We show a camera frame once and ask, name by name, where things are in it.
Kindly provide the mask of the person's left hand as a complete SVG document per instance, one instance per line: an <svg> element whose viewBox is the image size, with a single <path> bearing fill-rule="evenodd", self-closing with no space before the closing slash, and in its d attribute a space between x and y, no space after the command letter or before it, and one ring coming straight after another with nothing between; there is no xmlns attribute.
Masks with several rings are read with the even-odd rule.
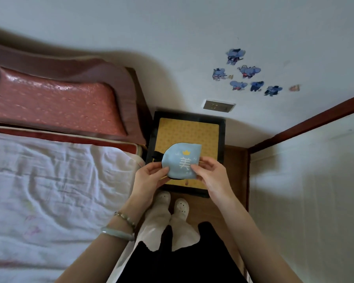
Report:
<svg viewBox="0 0 354 283"><path fill-rule="evenodd" d="M170 180L167 176L169 170L169 167L163 167L163 175L147 175L147 164L140 168L135 175L130 202L139 208L148 208L156 190Z"/></svg>

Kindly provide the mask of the person's white left shoe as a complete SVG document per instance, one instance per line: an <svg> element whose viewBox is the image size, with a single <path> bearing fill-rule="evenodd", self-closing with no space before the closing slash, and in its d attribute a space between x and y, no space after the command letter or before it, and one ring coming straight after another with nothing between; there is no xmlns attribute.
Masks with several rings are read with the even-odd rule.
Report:
<svg viewBox="0 0 354 283"><path fill-rule="evenodd" d="M171 202L171 194L168 191L160 191L155 195L153 200L153 208L169 209Z"/></svg>

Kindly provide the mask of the person's right hand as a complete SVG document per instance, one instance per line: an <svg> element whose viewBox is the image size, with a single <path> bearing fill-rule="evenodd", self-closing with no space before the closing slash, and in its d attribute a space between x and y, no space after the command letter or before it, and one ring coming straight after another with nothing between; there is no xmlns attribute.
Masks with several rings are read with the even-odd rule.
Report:
<svg viewBox="0 0 354 283"><path fill-rule="evenodd" d="M198 165L191 166L201 166L207 170L206 179L201 182L207 187L210 198L218 208L237 201L226 168L221 163L211 157L200 157Z"/></svg>

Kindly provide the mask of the black top garment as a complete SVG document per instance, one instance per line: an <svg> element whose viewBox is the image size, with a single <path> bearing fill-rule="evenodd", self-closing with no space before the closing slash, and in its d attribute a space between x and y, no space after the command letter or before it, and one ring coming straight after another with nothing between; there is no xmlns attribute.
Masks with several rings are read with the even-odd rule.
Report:
<svg viewBox="0 0 354 283"><path fill-rule="evenodd" d="M172 228L158 250L138 243L115 283L248 283L212 224L198 224L198 243L172 251Z"/></svg>

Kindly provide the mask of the pale green jade bangle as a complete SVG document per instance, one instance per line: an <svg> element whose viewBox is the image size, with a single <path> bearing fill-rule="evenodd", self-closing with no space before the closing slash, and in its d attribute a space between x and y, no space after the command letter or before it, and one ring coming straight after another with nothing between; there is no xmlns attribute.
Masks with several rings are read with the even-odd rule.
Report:
<svg viewBox="0 0 354 283"><path fill-rule="evenodd" d="M116 238L119 238L119 239L123 239L123 240L129 241L129 242L135 241L135 235L134 234L126 233L126 232L123 232L121 230L116 230L116 229L112 229L112 228L109 228L109 227L102 227L101 228L101 233L109 235L109 236L113 236L113 237L116 237Z"/></svg>

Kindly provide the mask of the person's right forearm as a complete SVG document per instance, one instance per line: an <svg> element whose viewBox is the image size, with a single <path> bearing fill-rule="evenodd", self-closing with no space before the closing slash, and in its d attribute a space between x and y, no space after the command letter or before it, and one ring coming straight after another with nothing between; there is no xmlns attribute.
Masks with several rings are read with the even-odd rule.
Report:
<svg viewBox="0 0 354 283"><path fill-rule="evenodd" d="M303 283L283 257L266 241L236 197L216 203L232 234L253 283Z"/></svg>

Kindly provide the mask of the black nightstand with yellow top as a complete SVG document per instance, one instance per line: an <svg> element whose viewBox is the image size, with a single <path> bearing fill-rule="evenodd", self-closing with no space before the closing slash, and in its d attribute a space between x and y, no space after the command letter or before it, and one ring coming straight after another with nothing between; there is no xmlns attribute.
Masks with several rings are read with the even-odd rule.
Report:
<svg viewBox="0 0 354 283"><path fill-rule="evenodd" d="M226 120L208 115L156 111L154 114L146 163L153 156L165 153L179 142L200 144L201 156L208 156L223 164Z"/></svg>

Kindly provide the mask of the cluster of blue elephant stickers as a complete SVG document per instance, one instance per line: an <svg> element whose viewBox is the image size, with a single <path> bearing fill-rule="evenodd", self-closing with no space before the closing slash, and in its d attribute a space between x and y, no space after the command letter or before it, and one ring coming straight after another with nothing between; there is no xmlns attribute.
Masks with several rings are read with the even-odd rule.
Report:
<svg viewBox="0 0 354 283"><path fill-rule="evenodd" d="M226 53L227 68L217 67L212 70L212 80L228 82L232 91L263 92L265 96L276 96L283 90L280 85L266 86L264 80L256 80L262 69L242 63L246 51L241 48L231 48Z"/></svg>

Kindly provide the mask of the dark wooden bed headboard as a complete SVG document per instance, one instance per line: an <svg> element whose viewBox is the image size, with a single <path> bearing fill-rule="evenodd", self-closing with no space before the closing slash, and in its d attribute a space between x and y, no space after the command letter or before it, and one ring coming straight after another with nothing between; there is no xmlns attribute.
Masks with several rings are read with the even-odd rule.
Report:
<svg viewBox="0 0 354 283"><path fill-rule="evenodd" d="M55 131L0 123L34 130L67 133L147 146L152 116L137 79L136 72L105 61L101 58L82 56L74 58L40 55L0 45L0 68L10 69L31 76L70 83L103 83L114 92L117 108L127 132L125 137L99 133Z"/></svg>

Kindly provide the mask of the wall socket plate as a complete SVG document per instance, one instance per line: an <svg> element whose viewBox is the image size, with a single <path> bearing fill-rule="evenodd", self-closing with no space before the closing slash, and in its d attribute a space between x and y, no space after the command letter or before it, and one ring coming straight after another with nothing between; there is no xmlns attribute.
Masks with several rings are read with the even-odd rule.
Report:
<svg viewBox="0 0 354 283"><path fill-rule="evenodd" d="M212 110L221 113L229 113L236 106L234 103L227 103L218 100L206 99L203 103L203 109Z"/></svg>

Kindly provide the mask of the person's white right shoe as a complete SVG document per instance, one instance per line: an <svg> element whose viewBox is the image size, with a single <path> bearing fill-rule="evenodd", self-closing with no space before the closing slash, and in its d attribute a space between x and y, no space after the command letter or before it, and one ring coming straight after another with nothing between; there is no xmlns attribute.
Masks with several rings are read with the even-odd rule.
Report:
<svg viewBox="0 0 354 283"><path fill-rule="evenodd" d="M182 221L186 221L189 214L189 204L183 198L178 198L174 204L173 217Z"/></svg>

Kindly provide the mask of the red padded headboard cushion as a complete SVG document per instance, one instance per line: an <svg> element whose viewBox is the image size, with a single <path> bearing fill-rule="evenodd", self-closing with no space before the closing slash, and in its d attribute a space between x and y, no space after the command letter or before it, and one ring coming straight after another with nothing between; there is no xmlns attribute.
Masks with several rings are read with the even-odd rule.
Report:
<svg viewBox="0 0 354 283"><path fill-rule="evenodd" d="M127 136L113 90L0 68L0 123Z"/></svg>

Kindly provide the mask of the light blue sleep mask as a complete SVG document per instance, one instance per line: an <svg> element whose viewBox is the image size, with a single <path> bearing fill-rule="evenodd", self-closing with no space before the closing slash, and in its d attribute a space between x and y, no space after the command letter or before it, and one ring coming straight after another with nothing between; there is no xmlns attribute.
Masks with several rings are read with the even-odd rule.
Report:
<svg viewBox="0 0 354 283"><path fill-rule="evenodd" d="M172 180L192 180L197 174L191 165L198 165L202 151L201 144L179 142L170 146L165 152L154 151L152 159L161 162L162 168L169 167L167 177Z"/></svg>

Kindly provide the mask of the dark wooden door frame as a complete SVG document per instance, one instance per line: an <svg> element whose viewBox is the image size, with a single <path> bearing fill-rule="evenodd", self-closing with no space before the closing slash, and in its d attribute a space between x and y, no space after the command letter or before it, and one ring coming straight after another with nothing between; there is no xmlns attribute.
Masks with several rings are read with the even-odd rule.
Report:
<svg viewBox="0 0 354 283"><path fill-rule="evenodd" d="M276 134L272 138L266 139L250 148L247 149L248 152L248 160L247 160L247 184L246 184L246 205L245 208L249 211L250 204L250 158L251 154L262 151L266 148L274 146L278 143L287 141L293 137L311 131L313 129L319 128L328 123L334 122L338 119L347 117L351 114L354 114L354 97L348 99L320 114L313 116L297 125Z"/></svg>

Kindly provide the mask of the person's left forearm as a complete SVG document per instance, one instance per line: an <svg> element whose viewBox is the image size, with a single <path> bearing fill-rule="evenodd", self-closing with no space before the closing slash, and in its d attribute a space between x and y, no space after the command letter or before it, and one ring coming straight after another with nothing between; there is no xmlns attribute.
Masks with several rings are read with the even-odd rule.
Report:
<svg viewBox="0 0 354 283"><path fill-rule="evenodd" d="M151 202L152 197L145 200L131 196L119 212L137 224ZM128 235L133 234L133 228L119 215L114 215L107 227ZM126 239L101 233L55 283L106 283L128 242Z"/></svg>

